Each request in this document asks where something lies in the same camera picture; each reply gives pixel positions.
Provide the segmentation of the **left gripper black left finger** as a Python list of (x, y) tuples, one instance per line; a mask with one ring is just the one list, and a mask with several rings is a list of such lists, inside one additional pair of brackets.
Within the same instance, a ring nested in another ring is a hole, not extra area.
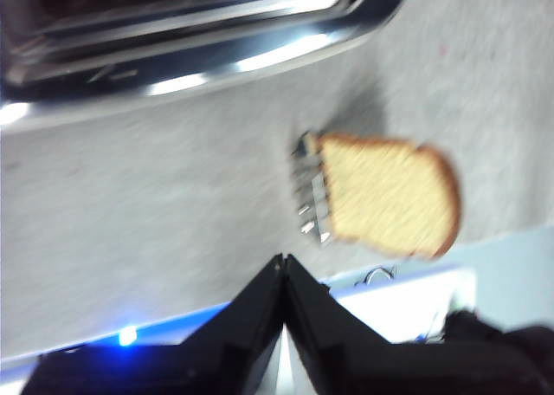
[(25, 394), (253, 394), (280, 337), (284, 258), (177, 345), (84, 346), (43, 358)]

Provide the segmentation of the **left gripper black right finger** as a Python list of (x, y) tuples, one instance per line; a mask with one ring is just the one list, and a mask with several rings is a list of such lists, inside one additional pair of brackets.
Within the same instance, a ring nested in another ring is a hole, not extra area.
[(441, 343), (390, 343), (342, 307), (292, 255), (285, 322), (319, 394), (551, 394), (553, 332), (502, 332), (448, 315)]

